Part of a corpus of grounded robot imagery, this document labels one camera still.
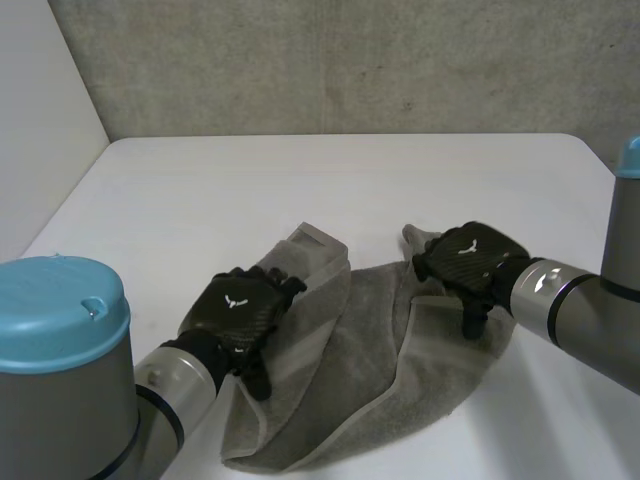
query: gray wall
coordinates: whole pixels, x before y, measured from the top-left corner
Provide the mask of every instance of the gray wall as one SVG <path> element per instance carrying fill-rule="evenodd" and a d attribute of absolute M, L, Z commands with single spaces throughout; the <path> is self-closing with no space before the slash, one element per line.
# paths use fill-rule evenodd
<path fill-rule="evenodd" d="M 50 0 L 112 140 L 640 133 L 638 0 Z"/>

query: white table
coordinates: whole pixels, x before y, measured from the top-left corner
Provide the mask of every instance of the white table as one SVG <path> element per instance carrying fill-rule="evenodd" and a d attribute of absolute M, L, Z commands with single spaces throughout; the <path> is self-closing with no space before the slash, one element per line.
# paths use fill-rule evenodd
<path fill-rule="evenodd" d="M 26 255 L 92 257 L 122 276 L 135 360 L 175 334 L 212 273 L 249 266 L 307 221 L 354 268 L 402 258 L 400 230 L 481 220 L 539 256 L 598 271 L 613 176 L 565 135 L 157 138 L 111 145 Z M 229 389 L 167 479 L 220 465 Z M 517 328 L 450 417 L 289 478 L 640 478 L 640 398 Z"/>

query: carbon fiber glove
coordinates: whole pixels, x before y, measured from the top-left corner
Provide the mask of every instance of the carbon fiber glove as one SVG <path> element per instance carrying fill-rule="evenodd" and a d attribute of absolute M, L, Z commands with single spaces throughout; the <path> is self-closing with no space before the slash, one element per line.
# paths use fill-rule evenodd
<path fill-rule="evenodd" d="M 271 384 L 260 350 L 293 298 L 307 289 L 296 277 L 258 266 L 234 268 L 213 277 L 180 326 L 180 333 L 202 329 L 213 334 L 256 400 L 271 396 Z"/>
<path fill-rule="evenodd" d="M 413 257 L 413 267 L 420 281 L 435 277 L 462 300 L 462 333 L 473 340 L 482 336 L 487 313 L 504 303 L 496 295 L 496 278 L 523 260 L 530 260 L 529 253 L 518 243 L 487 225 L 469 222 L 427 242 L 425 252 Z"/>

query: gray cylindrical joint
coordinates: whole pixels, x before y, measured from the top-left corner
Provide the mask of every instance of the gray cylindrical joint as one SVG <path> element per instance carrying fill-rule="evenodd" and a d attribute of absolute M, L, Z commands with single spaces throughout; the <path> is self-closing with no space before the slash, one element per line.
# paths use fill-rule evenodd
<path fill-rule="evenodd" d="M 129 321 L 122 282 L 101 263 L 0 265 L 3 478 L 86 480 L 114 462 L 120 478 L 135 478 Z"/>
<path fill-rule="evenodd" d="M 625 145 L 616 177 L 602 277 L 640 291 L 640 137 Z"/>

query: gray towel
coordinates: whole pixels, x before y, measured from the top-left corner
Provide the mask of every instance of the gray towel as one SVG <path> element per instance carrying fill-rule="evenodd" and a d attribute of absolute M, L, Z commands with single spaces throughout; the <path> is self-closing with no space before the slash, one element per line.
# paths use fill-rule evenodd
<path fill-rule="evenodd" d="M 409 225 L 403 236 L 422 253 L 436 234 Z M 349 302 L 297 410 L 248 455 L 227 448 L 242 435 L 230 420 L 225 464 L 260 473 L 313 468 L 430 425 L 467 398 L 504 351 L 513 321 L 498 309 L 490 317 L 484 336 L 469 342 L 460 302 L 434 279 L 419 283 L 410 262 L 352 272 Z"/>
<path fill-rule="evenodd" d="M 271 398 L 256 402 L 238 382 L 225 432 L 225 456 L 244 457 L 263 448 L 298 407 L 347 303 L 347 253 L 342 243 L 303 223 L 258 263 L 297 276 L 307 291 L 294 299 L 263 351 Z"/>

